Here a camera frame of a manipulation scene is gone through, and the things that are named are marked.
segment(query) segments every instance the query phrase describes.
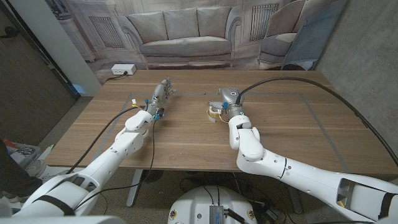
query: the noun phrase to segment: black cable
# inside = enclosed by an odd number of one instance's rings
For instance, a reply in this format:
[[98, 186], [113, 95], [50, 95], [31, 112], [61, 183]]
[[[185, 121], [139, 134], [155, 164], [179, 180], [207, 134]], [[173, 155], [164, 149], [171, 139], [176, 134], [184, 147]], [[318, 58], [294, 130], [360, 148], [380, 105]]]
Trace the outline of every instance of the black cable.
[[209, 193], [209, 195], [211, 197], [211, 205], [214, 205], [213, 196], [211, 196], [210, 192], [206, 189], [205, 186], [203, 186], [203, 188], [207, 191], [207, 193]]
[[[279, 182], [279, 185], [280, 185], [280, 187], [278, 187], [278, 189], [279, 189], [280, 195], [282, 196], [283, 193], [282, 193], [281, 188], [282, 188], [282, 186], [286, 186], [286, 184], [285, 184], [285, 183], [282, 183], [282, 182]], [[285, 209], [281, 209], [281, 210], [283, 211], [283, 213], [285, 213], [285, 217], [288, 217], [288, 218], [290, 219], [290, 221], [292, 221], [293, 224], [296, 224], [296, 223], [292, 220], [292, 217], [290, 217], [289, 213], [287, 212], [287, 204], [285, 203], [284, 199], [281, 198], [280, 201], [282, 201], [283, 204], [285, 205], [285, 206], [284, 206]]]
[[343, 224], [343, 223], [374, 224], [374, 222], [367, 222], [367, 221], [332, 221], [332, 222], [321, 222], [321, 223], [311, 223], [311, 224]]
[[86, 203], [87, 201], [89, 201], [90, 199], [92, 199], [93, 197], [97, 196], [97, 195], [100, 194], [100, 193], [103, 193], [103, 192], [109, 191], [109, 190], [128, 189], [128, 188], [131, 188], [131, 187], [135, 187], [135, 186], [141, 185], [142, 183], [144, 183], [144, 182], [146, 181], [146, 179], [148, 178], [148, 176], [149, 176], [149, 174], [150, 174], [150, 171], [152, 170], [152, 165], [153, 165], [153, 163], [154, 163], [154, 158], [155, 158], [155, 123], [156, 123], [156, 121], [154, 121], [154, 126], [153, 126], [153, 128], [152, 128], [152, 140], [153, 140], [153, 145], [154, 145], [154, 151], [153, 151], [153, 154], [152, 154], [152, 162], [150, 162], [149, 172], [148, 172], [148, 174], [145, 176], [145, 178], [144, 178], [142, 181], [140, 181], [138, 184], [134, 184], [134, 185], [131, 185], [131, 186], [113, 187], [113, 188], [110, 188], [110, 189], [100, 190], [99, 192], [93, 194], [92, 196], [88, 197], [88, 199], [86, 199], [86, 200], [84, 200], [82, 203], [80, 203], [75, 209], [73, 209], [73, 211], [76, 211], [76, 209], [78, 209], [78, 208], [79, 208], [80, 206], [82, 206], [84, 203]]
[[284, 221], [282, 222], [282, 224], [285, 224], [285, 223], [286, 223], [286, 220], [287, 220], [287, 215], [286, 215], [285, 212], [283, 212], [283, 213], [285, 214], [285, 218], [284, 218]]
[[241, 189], [239, 189], [239, 184], [238, 184], [238, 181], [236, 180], [235, 173], [234, 173], [234, 172], [232, 172], [232, 174], [233, 174], [233, 176], [234, 176], [234, 178], [235, 178], [236, 187], [238, 188], [238, 192], [239, 192], [240, 194], [242, 194], [242, 193], [241, 193]]
[[184, 193], [187, 193], [187, 191], [185, 191], [183, 188], [182, 188], [182, 182], [184, 181], [184, 180], [188, 180], [189, 179], [189, 177], [188, 178], [183, 178], [182, 180], [180, 180], [180, 190], [182, 191], [182, 192], [184, 192]]
[[220, 205], [220, 188], [217, 185], [217, 192], [218, 192], [218, 206]]
[[105, 82], [107, 82], [108, 80], [117, 80], [117, 79], [120, 79], [122, 77], [125, 77], [126, 75], [127, 75], [127, 71], [124, 71], [124, 73], [122, 75], [118, 75], [116, 77], [109, 78]]
[[115, 117], [113, 117], [108, 123], [107, 125], [102, 129], [102, 131], [97, 135], [97, 137], [94, 139], [93, 143], [91, 143], [91, 145], [89, 146], [89, 148], [86, 150], [86, 152], [80, 157], [80, 159], [75, 163], [75, 165], [73, 165], [72, 168], [70, 168], [67, 172], [67, 174], [70, 174], [76, 167], [77, 165], [84, 159], [85, 156], [87, 156], [88, 152], [91, 150], [91, 148], [94, 146], [94, 144], [97, 142], [97, 140], [100, 138], [100, 136], [104, 133], [104, 131], [106, 130], [106, 128], [119, 116], [121, 116], [122, 114], [124, 114], [127, 111], [136, 109], [137, 107], [132, 107], [129, 108], [127, 110], [124, 110], [122, 112], [120, 112], [118, 115], [116, 115]]
[[244, 179], [242, 179], [242, 178], [235, 178], [235, 177], [232, 178], [232, 179], [228, 179], [228, 180], [226, 180], [226, 181], [230, 181], [230, 180], [238, 180], [238, 181], [240, 181], [240, 182], [245, 182], [247, 188], [251, 189], [251, 191], [252, 191], [253, 189], [260, 191], [260, 193], [262, 193], [263, 196], [266, 197], [267, 201], [268, 201], [271, 205], [275, 206], [275, 203], [272, 201], [272, 199], [271, 199], [266, 193], [264, 193], [261, 189], [259, 189], [259, 188], [255, 187], [255, 186], [253, 186], [252, 183], [250, 183], [249, 181], [244, 180]]
[[105, 202], [106, 202], [105, 212], [102, 214], [102, 215], [105, 215], [106, 211], [108, 211], [108, 200], [106, 199], [106, 197], [103, 194], [100, 194], [100, 195], [102, 195], [102, 197], [104, 197]]
[[251, 90], [252, 88], [259, 86], [261, 84], [267, 83], [267, 82], [271, 82], [271, 81], [277, 81], [277, 80], [295, 80], [295, 81], [300, 81], [300, 82], [305, 82], [305, 83], [309, 83], [312, 85], [315, 85], [317, 87], [320, 87], [321, 89], [327, 91], [328, 93], [332, 94], [333, 96], [335, 96], [336, 98], [338, 98], [341, 102], [343, 102], [349, 109], [351, 109], [352, 111], [354, 111], [354, 114], [359, 117], [361, 119], [361, 121], [363, 122], [363, 124], [369, 128], [373, 134], [378, 138], [378, 140], [381, 142], [381, 144], [386, 148], [387, 152], [390, 154], [390, 156], [392, 157], [392, 160], [394, 160], [394, 162], [396, 163], [396, 165], [398, 166], [398, 157], [396, 156], [396, 154], [394, 153], [394, 151], [390, 148], [390, 146], [388, 145], [388, 143], [386, 142], [386, 140], [384, 140], [384, 138], [378, 133], [378, 131], [371, 125], [371, 123], [369, 123], [369, 121], [366, 120], [366, 118], [357, 110], [355, 109], [355, 107], [353, 105], [351, 105], [348, 101], [346, 101], [343, 97], [341, 97], [339, 94], [335, 93], [333, 90], [327, 88], [326, 86], [317, 83], [315, 81], [306, 79], [306, 78], [298, 78], [298, 77], [275, 77], [275, 78], [268, 78], [266, 80], [257, 82], [256, 84], [253, 84], [249, 87], [247, 87], [245, 90], [243, 90], [237, 97], [236, 99], [236, 104], [240, 104], [241, 102], [241, 97], [243, 96], [243, 94], [245, 94], [245, 92]]

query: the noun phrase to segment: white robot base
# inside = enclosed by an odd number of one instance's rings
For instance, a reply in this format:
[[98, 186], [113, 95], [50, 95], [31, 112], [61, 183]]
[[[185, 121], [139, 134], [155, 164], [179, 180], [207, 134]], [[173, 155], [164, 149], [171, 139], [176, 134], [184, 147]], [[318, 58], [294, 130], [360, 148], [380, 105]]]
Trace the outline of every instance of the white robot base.
[[[224, 215], [228, 211], [235, 214]], [[225, 187], [204, 186], [190, 190], [175, 201], [170, 209], [167, 223], [238, 224], [240, 222], [233, 217], [239, 216], [245, 223], [257, 223], [251, 204], [242, 195]]]

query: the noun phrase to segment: concrete wall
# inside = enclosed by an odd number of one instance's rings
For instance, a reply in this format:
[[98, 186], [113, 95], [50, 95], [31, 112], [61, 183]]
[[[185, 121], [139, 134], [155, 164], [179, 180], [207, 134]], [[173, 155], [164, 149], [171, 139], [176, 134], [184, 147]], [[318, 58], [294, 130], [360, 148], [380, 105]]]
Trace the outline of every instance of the concrete wall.
[[315, 68], [368, 119], [396, 154], [397, 37], [398, 1], [350, 0]]

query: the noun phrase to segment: pant leg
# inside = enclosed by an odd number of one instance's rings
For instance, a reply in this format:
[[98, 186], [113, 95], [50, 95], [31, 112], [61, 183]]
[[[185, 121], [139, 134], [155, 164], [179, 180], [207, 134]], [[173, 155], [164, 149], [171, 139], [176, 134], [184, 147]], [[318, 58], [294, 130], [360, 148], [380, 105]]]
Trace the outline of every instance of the pant leg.
[[7, 153], [0, 138], [0, 190], [20, 197], [31, 195], [42, 185], [42, 180], [30, 177]]

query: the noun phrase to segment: grey wall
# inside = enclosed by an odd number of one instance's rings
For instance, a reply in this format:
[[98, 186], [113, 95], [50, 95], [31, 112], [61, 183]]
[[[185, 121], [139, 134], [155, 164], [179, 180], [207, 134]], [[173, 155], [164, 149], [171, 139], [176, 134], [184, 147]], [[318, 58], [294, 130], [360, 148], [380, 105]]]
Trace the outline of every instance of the grey wall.
[[100, 90], [101, 84], [45, 1], [10, 0], [10, 3], [80, 95], [95, 96]]
[[398, 1], [348, 1], [315, 69], [398, 154]]

